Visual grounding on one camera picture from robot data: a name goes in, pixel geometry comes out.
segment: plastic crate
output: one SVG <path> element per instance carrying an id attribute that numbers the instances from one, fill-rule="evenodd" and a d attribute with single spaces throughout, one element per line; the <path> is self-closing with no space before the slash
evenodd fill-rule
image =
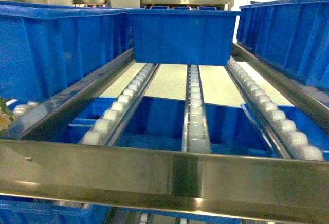
<path id="1" fill-rule="evenodd" d="M 197 7 L 198 10 L 212 10 L 212 11 L 216 11 L 217 8 L 216 7 Z"/>
<path id="2" fill-rule="evenodd" d="M 191 7 L 173 7 L 174 10 L 192 10 Z"/>
<path id="3" fill-rule="evenodd" d="M 1 199 L 5 199 L 0 200 L 0 222 L 3 224 L 103 224 L 110 209 L 91 204 L 81 208 L 56 206 L 16 197 Z"/>
<path id="4" fill-rule="evenodd" d="M 253 30 L 241 28 L 239 40 L 253 38 L 247 46 L 256 44 L 261 60 L 305 85 L 329 87 L 329 0 L 281 0 L 241 10 L 241 24 Z M 247 16 L 261 16 L 259 31 L 260 20 Z"/>
<path id="5" fill-rule="evenodd" d="M 168 6 L 151 6 L 150 9 L 167 10 L 167 9 L 169 9 L 169 7 Z"/>
<path id="6" fill-rule="evenodd" d="M 123 9 L 0 4 L 2 97 L 44 101 L 111 61 L 123 47 L 114 38 L 126 41 Z"/>
<path id="7" fill-rule="evenodd" d="M 230 58 L 239 12 L 134 9 L 128 14 L 137 62 L 225 66 Z"/>

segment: yellow flower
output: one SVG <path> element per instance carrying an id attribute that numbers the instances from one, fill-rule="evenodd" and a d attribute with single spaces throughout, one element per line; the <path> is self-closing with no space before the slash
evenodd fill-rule
<path id="1" fill-rule="evenodd" d="M 10 116 L 8 114 L 3 113 L 0 109 L 0 131 L 7 130 L 10 125 Z"/>

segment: blue storage bin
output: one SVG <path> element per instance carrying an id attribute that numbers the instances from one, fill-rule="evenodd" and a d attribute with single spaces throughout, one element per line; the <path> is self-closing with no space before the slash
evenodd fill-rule
<path id="1" fill-rule="evenodd" d="M 239 39 L 251 37 L 247 47 L 256 44 L 261 60 L 305 85 L 329 87 L 329 0 L 282 0 L 241 10 L 241 24 L 251 28 L 243 26 Z"/>
<path id="2" fill-rule="evenodd" d="M 110 209 L 84 204 L 81 208 L 31 202 L 23 198 L 1 197 L 0 222 L 3 224 L 103 224 Z"/>
<path id="3" fill-rule="evenodd" d="M 167 9 L 169 9 L 169 7 L 168 6 L 151 6 L 150 9 L 167 10 Z"/>
<path id="4" fill-rule="evenodd" d="M 137 62 L 225 66 L 230 58 L 239 12 L 134 9 L 128 14 Z"/>
<path id="5" fill-rule="evenodd" d="M 191 7 L 173 7 L 174 10 L 192 10 Z"/>
<path id="6" fill-rule="evenodd" d="M 216 7 L 197 7 L 198 10 L 212 10 L 212 11 L 216 11 L 217 8 Z"/>
<path id="7" fill-rule="evenodd" d="M 123 47 L 114 40 L 128 28 L 120 27 L 123 9 L 8 4 L 0 5 L 2 97 L 44 101 L 111 61 L 116 44 Z"/>

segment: metal rail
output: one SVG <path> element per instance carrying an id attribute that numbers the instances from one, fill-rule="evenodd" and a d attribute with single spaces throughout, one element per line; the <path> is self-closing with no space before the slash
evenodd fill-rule
<path id="1" fill-rule="evenodd" d="M 3 138 L 49 141 L 131 67 L 133 49 L 20 117 Z"/>
<path id="2" fill-rule="evenodd" d="M 255 55 L 238 44 L 233 44 L 232 55 L 237 55 L 246 61 L 285 98 L 329 135 L 329 95 L 327 93 L 288 78 L 257 59 Z"/>
<path id="3" fill-rule="evenodd" d="M 0 140 L 2 195 L 329 223 L 329 164 Z"/>

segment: white floor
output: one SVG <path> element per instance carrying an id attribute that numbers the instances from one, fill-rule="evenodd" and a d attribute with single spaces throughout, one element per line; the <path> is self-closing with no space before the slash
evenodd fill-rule
<path id="1" fill-rule="evenodd" d="M 252 67 L 245 62 L 240 62 L 240 64 L 275 103 L 278 105 L 291 105 Z M 132 65 L 102 94 L 102 97 L 117 97 L 143 66 L 143 63 Z M 239 107 L 241 103 L 244 103 L 223 66 L 201 66 L 200 74 L 206 103 L 235 107 Z M 162 64 L 150 84 L 146 96 L 184 100 L 185 86 L 186 65 Z"/>

